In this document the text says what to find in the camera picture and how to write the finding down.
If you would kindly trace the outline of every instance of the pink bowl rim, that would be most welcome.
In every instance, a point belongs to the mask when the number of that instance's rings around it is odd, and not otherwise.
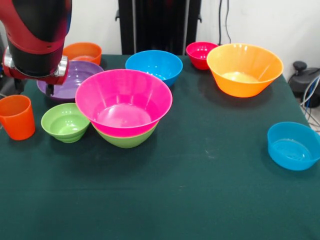
[[[193,56],[193,55],[190,53],[190,51],[188,50],[188,49],[190,49],[190,47],[191,47],[192,45],[196,45],[196,44],[209,44],[209,45],[213,46],[212,49],[214,49],[214,48],[216,48],[216,47],[219,47],[218,44],[215,44],[215,43],[210,42],[210,41],[194,41],[194,42],[190,43],[190,44],[186,47],[185,51],[186,51],[186,54],[188,54],[188,56],[193,57],[194,59],[204,60],[204,61],[207,61],[207,58],[200,58],[200,57]]]
[[[95,78],[95,77],[97,77],[98,75],[103,75],[103,74],[105,74],[106,72],[109,73],[109,72],[118,72],[118,71],[121,71],[121,72],[122,72],[122,71],[125,71],[125,72],[136,72],[136,73],[145,75],[145,76],[147,76],[148,78],[151,78],[151,79],[153,79],[154,81],[157,81],[157,82],[159,82],[161,85],[163,85],[163,86],[166,88],[166,90],[167,90],[167,92],[169,93],[169,95],[170,95],[170,104],[169,104],[167,110],[164,111],[164,113],[161,114],[158,118],[156,118],[156,119],[154,119],[154,120],[152,120],[152,121],[150,121],[150,122],[148,122],[148,123],[145,123],[145,124],[142,124],[142,125],[137,125],[137,126],[114,127],[114,126],[105,125],[105,124],[103,124],[103,123],[100,123],[100,122],[94,120],[94,119],[91,118],[91,117],[88,117],[88,116],[80,109],[80,107],[79,107],[78,104],[77,104],[78,91],[79,91],[79,89],[81,88],[81,85],[84,84],[84,83],[86,83],[86,82],[89,82],[92,78]],[[74,98],[74,99],[75,99],[75,104],[76,104],[76,106],[78,107],[79,111],[80,111],[86,118],[88,118],[90,121],[92,121],[92,122],[94,122],[94,123],[97,123],[97,124],[100,124],[100,125],[103,125],[103,126],[108,127],[108,128],[113,128],[113,129],[133,129],[133,128],[141,128],[141,127],[148,126],[148,125],[153,124],[153,123],[155,123],[155,122],[157,122],[157,121],[160,121],[160,119],[162,119],[162,118],[169,112],[169,110],[171,109],[172,104],[173,104],[172,92],[171,92],[170,88],[165,84],[165,82],[162,81],[160,78],[157,78],[156,76],[150,75],[150,74],[148,74],[148,73],[146,73],[146,72],[139,71],[139,70],[125,69],[125,68],[105,70],[105,71],[96,73],[96,74],[88,77],[86,80],[84,80],[84,81],[81,83],[81,85],[77,88],[77,90],[76,90],[76,92],[75,92],[75,98]]]
[[[101,130],[99,129],[99,127],[97,127],[97,126],[95,125],[95,124],[96,124],[95,122],[90,122],[90,123],[92,124],[92,126],[94,127],[95,130],[99,131],[99,132],[102,133],[103,135],[106,135],[106,136],[108,136],[108,137],[110,137],[110,138],[115,138],[115,139],[131,139],[131,138],[140,137],[140,136],[142,136],[142,135],[150,132],[152,129],[156,129],[156,127],[158,126],[159,121],[156,122],[155,125],[152,126],[149,130],[144,131],[144,132],[139,133],[139,134],[136,134],[136,135],[132,135],[132,136],[113,136],[113,135],[110,135],[110,134],[107,134],[107,133],[104,133],[103,131],[101,131]]]

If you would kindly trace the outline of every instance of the purple plate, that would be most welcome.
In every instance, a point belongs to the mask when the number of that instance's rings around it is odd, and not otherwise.
[[[54,93],[50,98],[58,102],[74,102],[77,88],[88,77],[103,72],[103,68],[89,61],[69,61],[69,71],[63,85],[55,85]],[[37,81],[39,90],[46,94],[47,84]]]

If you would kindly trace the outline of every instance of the plastic bowl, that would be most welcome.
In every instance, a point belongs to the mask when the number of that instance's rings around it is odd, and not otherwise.
[[[284,70],[280,58],[271,51],[241,43],[214,48],[207,63],[218,87],[240,98],[258,95]]]
[[[311,128],[296,122],[280,122],[268,133],[270,157],[283,168],[302,171],[320,159],[320,136]]]
[[[70,61],[86,61],[100,65],[102,49],[92,42],[77,42],[66,46],[63,55]]]
[[[173,97],[159,78],[142,71],[114,69],[87,78],[75,103],[101,132],[132,137],[153,128],[170,110]]]
[[[176,55],[160,50],[138,52],[129,57],[126,69],[139,70],[156,76],[171,87],[182,71],[183,63]]]
[[[90,121],[75,103],[64,103],[49,109],[41,119],[42,128],[63,143],[74,143],[85,134]]]
[[[212,42],[196,41],[190,43],[186,47],[185,51],[195,68],[200,70],[207,70],[209,69],[209,66],[207,64],[208,53],[216,47],[218,47],[218,45]]]
[[[60,103],[74,102],[80,84],[88,77],[103,71],[102,67],[93,62],[70,61],[65,82],[63,85],[54,86],[54,92],[50,99]],[[46,82],[38,80],[36,85],[43,94],[46,94]]]
[[[115,145],[119,148],[123,149],[130,149],[139,146],[144,141],[146,141],[151,134],[155,131],[157,125],[152,127],[150,130],[146,131],[145,133],[142,133],[140,135],[132,136],[132,137],[115,137],[110,136],[107,134],[104,134],[103,132],[99,131],[94,124],[92,124],[95,130],[98,132],[98,134],[107,142],[109,142],[112,145]]]

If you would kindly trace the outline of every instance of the black device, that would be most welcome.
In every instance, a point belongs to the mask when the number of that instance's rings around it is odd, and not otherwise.
[[[320,75],[320,68],[310,67],[303,61],[295,61],[293,63],[295,73],[290,77],[288,84],[296,98],[301,98],[303,102],[304,93],[308,85]],[[316,108],[320,106],[320,84],[315,89],[314,94],[310,98],[308,107]]]
[[[122,54],[162,50],[183,55],[196,41],[201,0],[118,0]]]

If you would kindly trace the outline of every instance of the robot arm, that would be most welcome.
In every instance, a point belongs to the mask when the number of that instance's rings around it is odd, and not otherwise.
[[[68,58],[62,56],[69,31],[72,0],[1,0],[0,20],[8,48],[3,55],[4,73],[15,79],[62,85]]]

